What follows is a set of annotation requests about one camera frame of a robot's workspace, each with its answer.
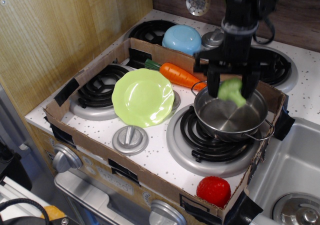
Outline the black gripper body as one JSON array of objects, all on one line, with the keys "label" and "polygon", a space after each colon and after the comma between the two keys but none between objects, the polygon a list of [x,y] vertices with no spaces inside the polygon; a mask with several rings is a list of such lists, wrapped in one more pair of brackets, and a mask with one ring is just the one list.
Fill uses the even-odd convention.
[{"label": "black gripper body", "polygon": [[214,74],[237,74],[258,76],[261,67],[274,65],[280,56],[264,46],[252,46],[254,35],[225,33],[222,44],[210,50],[196,52],[193,71],[208,76]]}]

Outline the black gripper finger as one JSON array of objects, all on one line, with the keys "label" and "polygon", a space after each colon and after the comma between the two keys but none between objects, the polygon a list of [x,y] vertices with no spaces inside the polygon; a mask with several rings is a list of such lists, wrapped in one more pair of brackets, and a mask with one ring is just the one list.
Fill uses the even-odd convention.
[{"label": "black gripper finger", "polygon": [[218,67],[215,65],[209,65],[207,69],[207,88],[208,93],[213,98],[218,97],[218,90],[220,86],[220,73]]},{"label": "black gripper finger", "polygon": [[254,93],[261,76],[259,66],[246,66],[242,74],[241,95],[245,99],[249,99]]}]

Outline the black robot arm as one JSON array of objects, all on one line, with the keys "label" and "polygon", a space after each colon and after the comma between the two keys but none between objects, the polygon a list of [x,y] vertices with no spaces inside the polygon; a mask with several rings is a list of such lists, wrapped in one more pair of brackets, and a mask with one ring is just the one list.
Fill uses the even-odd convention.
[{"label": "black robot arm", "polygon": [[202,71],[207,78],[208,93],[218,97],[222,74],[242,76],[241,95],[248,99],[254,93],[261,74],[261,64],[267,55],[252,46],[256,40],[259,22],[265,22],[271,37],[275,38],[275,27],[269,19],[278,0],[225,0],[226,10],[221,21],[224,32],[222,43],[213,49],[195,53],[194,71]]}]

